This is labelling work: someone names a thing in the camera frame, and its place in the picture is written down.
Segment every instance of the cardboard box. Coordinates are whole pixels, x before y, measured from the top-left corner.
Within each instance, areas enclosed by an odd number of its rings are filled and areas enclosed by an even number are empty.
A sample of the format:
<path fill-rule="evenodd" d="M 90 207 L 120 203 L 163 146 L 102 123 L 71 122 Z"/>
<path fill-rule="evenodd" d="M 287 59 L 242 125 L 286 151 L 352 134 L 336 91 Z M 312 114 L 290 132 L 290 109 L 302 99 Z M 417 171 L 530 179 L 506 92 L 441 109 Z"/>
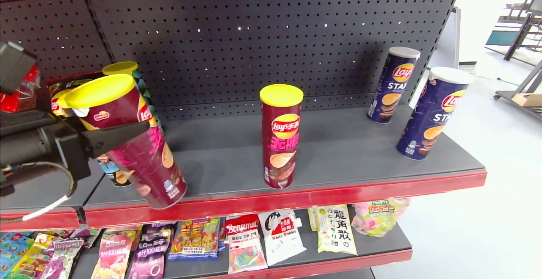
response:
<path fill-rule="evenodd" d="M 516 94 L 512 101 L 521 107 L 542 107 L 542 94 Z"/>

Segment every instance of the blue lay's stax can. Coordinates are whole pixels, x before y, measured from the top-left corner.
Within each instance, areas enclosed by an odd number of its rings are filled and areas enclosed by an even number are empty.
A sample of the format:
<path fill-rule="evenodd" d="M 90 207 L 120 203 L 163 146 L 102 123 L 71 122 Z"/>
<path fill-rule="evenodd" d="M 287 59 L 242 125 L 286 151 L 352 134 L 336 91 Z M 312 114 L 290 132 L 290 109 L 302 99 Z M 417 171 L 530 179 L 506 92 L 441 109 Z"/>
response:
<path fill-rule="evenodd" d="M 424 160 L 474 77 L 459 69 L 434 67 L 397 144 L 413 160 Z"/>
<path fill-rule="evenodd" d="M 368 117 L 378 123 L 389 123 L 420 52 L 408 47 L 391 47 L 378 81 Z"/>

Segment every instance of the white plastic lid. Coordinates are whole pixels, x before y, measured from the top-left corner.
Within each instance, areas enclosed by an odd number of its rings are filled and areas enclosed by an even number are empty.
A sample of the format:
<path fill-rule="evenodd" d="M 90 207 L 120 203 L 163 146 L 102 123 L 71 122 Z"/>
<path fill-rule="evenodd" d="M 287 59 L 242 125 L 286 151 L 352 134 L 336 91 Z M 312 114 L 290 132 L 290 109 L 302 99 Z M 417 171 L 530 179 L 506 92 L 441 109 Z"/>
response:
<path fill-rule="evenodd" d="M 474 81 L 474 76 L 460 69 L 451 67 L 433 67 L 429 71 L 429 80 L 438 79 L 454 84 L 470 84 Z"/>
<path fill-rule="evenodd" d="M 411 49 L 410 47 L 401 46 L 390 47 L 389 52 L 392 55 L 398 55 L 399 57 L 412 59 L 418 59 L 421 55 L 420 51 L 418 50 Z"/>

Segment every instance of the candy bag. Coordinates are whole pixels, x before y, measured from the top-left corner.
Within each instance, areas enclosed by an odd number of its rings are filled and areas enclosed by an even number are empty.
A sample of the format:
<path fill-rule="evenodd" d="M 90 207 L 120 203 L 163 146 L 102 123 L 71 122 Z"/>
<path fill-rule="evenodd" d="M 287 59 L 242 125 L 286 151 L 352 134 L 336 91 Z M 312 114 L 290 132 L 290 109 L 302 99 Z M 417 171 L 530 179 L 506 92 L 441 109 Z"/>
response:
<path fill-rule="evenodd" d="M 75 230 L 48 230 L 44 232 L 46 235 L 57 237 L 60 239 L 69 238 Z"/>
<path fill-rule="evenodd" d="M 33 241 L 19 232 L 8 232 L 0 238 L 0 279 L 11 272 Z"/>
<path fill-rule="evenodd" d="M 224 227 L 226 223 L 226 218 L 220 218 L 220 228 L 218 231 L 218 251 L 223 251 L 226 249 L 226 228 Z"/>
<path fill-rule="evenodd" d="M 130 248 L 136 232 L 106 229 L 100 240 L 100 258 L 94 267 L 91 279 L 124 278 L 128 268 Z"/>
<path fill-rule="evenodd" d="M 161 279 L 163 277 L 164 254 L 169 248 L 172 233 L 172 229 L 164 228 L 141 236 L 128 279 Z"/>
<path fill-rule="evenodd" d="M 263 231 L 268 266 L 307 250 L 303 247 L 295 225 L 296 214 L 293 210 L 263 212 L 258 217 Z"/>
<path fill-rule="evenodd" d="M 266 269 L 260 234 L 258 215 L 227 217 L 225 228 L 229 249 L 228 273 Z"/>
<path fill-rule="evenodd" d="M 310 230 L 318 231 L 318 226 L 316 225 L 316 214 L 314 213 L 317 208 L 307 208 L 308 212 L 308 221 L 310 222 Z"/>
<path fill-rule="evenodd" d="M 356 216 L 352 227 L 361 234 L 383 237 L 395 227 L 397 219 L 410 204 L 410 198 L 389 199 L 354 204 Z"/>
<path fill-rule="evenodd" d="M 70 235 L 70 238 L 82 238 L 83 247 L 91 248 L 101 233 L 101 229 L 88 229 L 86 224 L 82 224 L 80 229 L 76 229 Z"/>
<path fill-rule="evenodd" d="M 53 236 L 39 233 L 32 246 L 15 267 L 13 267 L 13 271 L 6 278 L 29 279 L 41 277 L 53 255 L 53 250 L 50 246 L 54 238 Z"/>
<path fill-rule="evenodd" d="M 53 241 L 53 257 L 41 279 L 68 279 L 72 272 L 73 262 L 77 259 L 84 243 L 83 239 Z"/>
<path fill-rule="evenodd" d="M 215 260 L 218 257 L 218 224 L 218 218 L 179 221 L 168 260 Z"/>
<path fill-rule="evenodd" d="M 318 252 L 344 252 L 358 255 L 350 228 L 348 207 L 345 204 L 316 208 Z"/>

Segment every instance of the white wall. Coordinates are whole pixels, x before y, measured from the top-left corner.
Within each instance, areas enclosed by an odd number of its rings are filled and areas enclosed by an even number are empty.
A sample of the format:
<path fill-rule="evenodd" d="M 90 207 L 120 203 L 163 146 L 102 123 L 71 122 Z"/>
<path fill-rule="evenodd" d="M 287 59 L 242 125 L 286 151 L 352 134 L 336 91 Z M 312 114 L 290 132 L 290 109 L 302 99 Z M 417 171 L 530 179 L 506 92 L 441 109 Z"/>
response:
<path fill-rule="evenodd" d="M 499 15 L 510 0 L 456 0 L 461 9 L 459 62 L 478 61 Z"/>

